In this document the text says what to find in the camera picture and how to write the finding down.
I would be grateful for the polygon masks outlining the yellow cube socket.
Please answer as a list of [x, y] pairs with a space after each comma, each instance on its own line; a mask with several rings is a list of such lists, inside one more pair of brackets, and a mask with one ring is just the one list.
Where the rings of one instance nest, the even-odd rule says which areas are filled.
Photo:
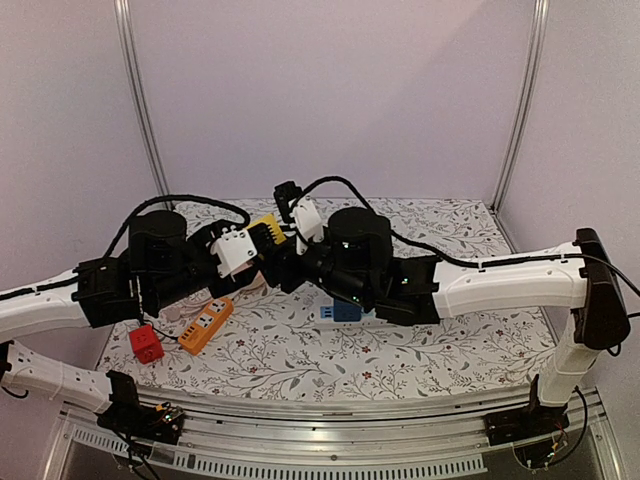
[[247, 227], [247, 231], [259, 253], [270, 251], [287, 240], [273, 213], [251, 223]]

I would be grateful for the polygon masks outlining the blue cube socket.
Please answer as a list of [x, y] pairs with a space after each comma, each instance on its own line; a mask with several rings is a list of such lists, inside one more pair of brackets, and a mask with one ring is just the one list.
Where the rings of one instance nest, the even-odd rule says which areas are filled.
[[368, 314], [358, 305], [335, 299], [333, 303], [333, 321], [336, 323], [357, 323], [367, 318]]

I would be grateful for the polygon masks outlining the red cube socket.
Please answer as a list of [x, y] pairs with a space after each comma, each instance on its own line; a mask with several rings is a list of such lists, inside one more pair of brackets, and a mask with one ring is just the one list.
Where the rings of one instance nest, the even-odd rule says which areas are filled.
[[135, 358], [143, 365], [164, 356], [164, 349], [152, 326], [145, 324], [129, 333], [129, 341]]

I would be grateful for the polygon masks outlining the white multi-socket power strip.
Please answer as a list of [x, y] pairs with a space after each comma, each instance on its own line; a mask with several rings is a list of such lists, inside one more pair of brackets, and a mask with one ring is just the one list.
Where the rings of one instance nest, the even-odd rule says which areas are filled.
[[368, 317], [357, 323], [336, 323], [333, 321], [333, 298], [326, 299], [319, 307], [319, 314], [314, 317], [314, 327], [320, 330], [347, 329], [347, 328], [384, 328], [390, 326], [386, 320], [376, 316], [375, 311], [366, 312]]

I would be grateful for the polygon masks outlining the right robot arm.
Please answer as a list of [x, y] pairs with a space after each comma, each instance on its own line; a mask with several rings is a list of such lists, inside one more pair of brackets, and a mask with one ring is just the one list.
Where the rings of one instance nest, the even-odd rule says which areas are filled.
[[263, 255], [270, 285], [290, 293], [309, 282], [392, 324], [437, 323], [483, 310], [567, 308], [564, 333], [517, 415], [527, 436], [552, 424], [599, 354], [631, 332], [619, 287], [623, 275], [589, 228], [546, 251], [485, 260], [443, 253], [399, 258], [390, 221], [361, 207], [339, 210], [326, 223], [304, 219], [294, 232]]

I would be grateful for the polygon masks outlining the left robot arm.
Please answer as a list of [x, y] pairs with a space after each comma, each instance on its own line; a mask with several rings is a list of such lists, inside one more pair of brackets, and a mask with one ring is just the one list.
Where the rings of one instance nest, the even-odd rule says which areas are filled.
[[37, 390], [111, 419], [128, 434], [148, 426], [133, 379], [84, 370], [37, 354], [19, 343], [34, 333], [101, 328], [157, 317], [202, 289], [225, 296], [249, 283], [255, 259], [275, 244], [269, 225], [217, 221], [189, 235], [176, 212], [136, 214], [124, 227], [128, 247], [38, 284], [1, 295], [1, 385]]

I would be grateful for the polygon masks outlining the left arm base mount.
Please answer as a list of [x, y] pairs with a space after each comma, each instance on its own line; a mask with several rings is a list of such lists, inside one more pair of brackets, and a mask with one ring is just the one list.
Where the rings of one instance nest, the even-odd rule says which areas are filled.
[[169, 445], [177, 445], [182, 434], [185, 412], [170, 402], [155, 406], [143, 405], [132, 377], [109, 371], [108, 408], [97, 414], [97, 424], [123, 436], [143, 438]]

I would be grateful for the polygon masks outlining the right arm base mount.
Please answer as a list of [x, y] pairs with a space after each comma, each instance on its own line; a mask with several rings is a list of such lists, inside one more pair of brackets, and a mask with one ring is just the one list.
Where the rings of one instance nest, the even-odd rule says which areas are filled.
[[541, 405], [538, 380], [539, 376], [536, 375], [531, 383], [526, 405], [488, 413], [483, 417], [484, 431], [490, 446], [530, 440], [552, 433], [560, 434], [559, 440], [547, 438], [514, 449], [516, 460], [530, 470], [546, 468], [552, 463], [566, 433], [565, 429], [569, 426], [567, 405]]

